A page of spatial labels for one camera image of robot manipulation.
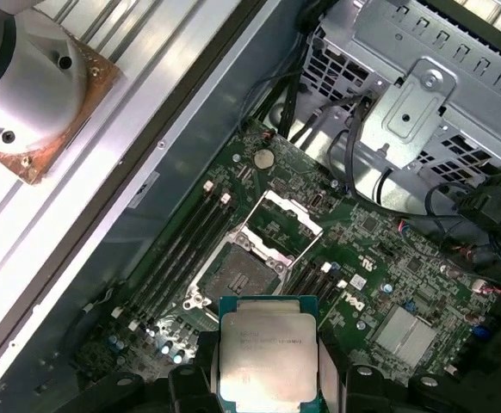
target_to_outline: capacitor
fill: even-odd
[[[392,284],[382,284],[380,286],[380,290],[384,293],[384,294],[392,294],[394,292],[394,287]]]
[[[176,364],[180,364],[183,361],[183,356],[185,355],[185,351],[180,350],[176,353],[174,357],[172,357],[172,361],[174,361]]]
[[[465,314],[463,318],[467,323],[472,325],[482,324],[486,320],[485,317],[482,317],[475,312],[470,312],[468,314]]]
[[[477,336],[478,338],[482,338],[487,340],[492,336],[492,332],[489,331],[486,327],[483,325],[477,325],[473,328],[473,334]]]
[[[161,353],[168,354],[172,349],[172,346],[173,346],[172,342],[166,342],[165,344],[163,344],[163,347],[161,347]]]

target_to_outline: slot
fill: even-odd
[[[223,208],[218,218],[209,226],[209,232],[205,234],[193,254],[188,257],[187,261],[184,260],[180,262],[182,265],[178,265],[174,268],[173,274],[176,278],[173,280],[173,283],[170,284],[170,287],[167,288],[166,294],[158,301],[155,308],[152,309],[154,317],[159,317],[161,315],[166,309],[166,306],[174,298],[174,295],[180,291],[183,284],[188,282],[188,279],[191,279],[191,277],[188,277],[188,274],[192,273],[195,268],[199,267],[199,263],[206,259],[206,253],[213,246],[213,240],[226,232],[231,214],[231,208]]]
[[[202,220],[210,212],[214,205],[214,200],[207,197],[203,200],[199,200],[194,208],[190,212],[190,219],[184,224],[184,227],[169,237],[165,245],[165,251],[159,251],[157,253],[157,259],[152,264],[151,268],[154,267],[151,276],[144,277],[144,279],[139,283],[138,291],[131,298],[131,304],[135,307],[140,307],[145,303],[145,299],[149,292],[156,286],[161,279],[162,270],[166,265],[170,265],[171,260],[176,259],[180,251],[186,245],[185,238],[187,236],[192,236],[195,234],[196,228],[202,223]]]
[[[192,254],[195,250],[195,244],[202,242],[202,239],[206,236],[211,222],[214,222],[220,215],[220,203],[214,202],[213,208],[208,212],[207,216],[199,223],[199,226],[189,236],[187,242],[179,250],[178,254],[172,255],[167,262],[167,265],[163,265],[160,276],[158,278],[158,283],[155,284],[144,304],[141,307],[141,312],[147,315],[151,314],[151,309],[156,303],[156,299],[160,297],[162,291],[166,287],[165,283],[168,283],[168,276],[172,274],[172,270],[176,269],[180,263],[187,261],[188,256]]]

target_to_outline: dimm slot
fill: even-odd
[[[220,204],[218,200],[216,200],[212,208],[207,210],[207,213],[204,217],[201,217],[200,221],[197,223],[197,226],[193,227],[193,230],[189,234],[189,237],[184,241],[184,243],[179,243],[181,245],[179,249],[176,249],[176,254],[170,254],[168,260],[166,260],[161,268],[157,271],[158,277],[156,277],[156,281],[153,283],[153,286],[149,289],[146,294],[144,300],[142,301],[141,306],[139,307],[139,312],[143,316],[144,314],[148,314],[149,309],[153,306],[154,299],[160,293],[160,290],[163,289],[164,283],[168,280],[168,275],[172,270],[172,267],[175,266],[176,262],[180,260],[184,260],[184,257],[192,250],[192,246],[195,240],[199,240],[202,237],[203,232],[207,230],[208,223],[210,222],[211,217],[215,216],[220,209]]]
[[[315,282],[318,281],[318,271],[314,269],[310,274],[304,279],[304,282],[296,288],[294,295],[305,295],[308,294]]]
[[[221,225],[217,226],[216,224],[218,223],[211,225],[211,232],[207,234],[207,241],[199,245],[199,247],[195,250],[193,256],[190,258],[189,262],[185,262],[185,266],[176,269],[175,274],[179,275],[177,276],[175,283],[170,287],[169,291],[167,291],[166,295],[158,302],[158,305],[153,311],[154,317],[159,317],[161,315],[168,303],[170,303],[174,298],[174,295],[180,290],[183,283],[188,280],[188,275],[203,259],[203,256],[207,253],[207,251],[210,250],[211,246],[213,245],[211,242],[226,230],[230,214],[231,210],[229,208],[222,210],[222,213],[218,219],[218,223],[221,223]]]
[[[289,280],[289,286],[287,289],[287,295],[294,295],[294,291],[297,286],[313,271],[315,265],[313,262],[309,262],[297,275]]]
[[[171,257],[176,257],[179,254],[180,249],[184,245],[183,241],[185,238],[189,234],[194,233],[195,228],[201,224],[202,219],[209,213],[214,204],[215,200],[211,197],[206,197],[204,200],[199,199],[198,203],[191,210],[189,219],[183,224],[183,228],[169,237],[165,245],[168,246],[168,249],[165,252],[160,251],[157,253],[157,260],[152,265],[152,268],[154,267],[152,275],[144,278],[138,292],[131,298],[134,306],[138,307],[142,305],[142,301],[145,300],[147,294],[153,289],[153,286],[157,285],[158,278],[160,278],[165,263],[171,259]]]

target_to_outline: screw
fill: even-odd
[[[373,375],[373,371],[369,367],[365,367],[365,366],[358,367],[357,372],[361,376],[372,376]]]
[[[436,78],[432,75],[428,75],[425,79],[424,79],[424,85],[427,87],[427,88],[431,88],[432,86],[434,86],[436,83]]]
[[[284,269],[285,269],[285,266],[283,264],[280,264],[280,263],[277,263],[274,266],[274,270],[276,271],[276,273],[282,273]]]
[[[421,378],[421,383],[423,383],[427,387],[436,387],[438,385],[436,379],[427,376]]]
[[[23,168],[28,168],[32,162],[33,159],[31,157],[23,157],[23,159],[21,160],[21,166]]]

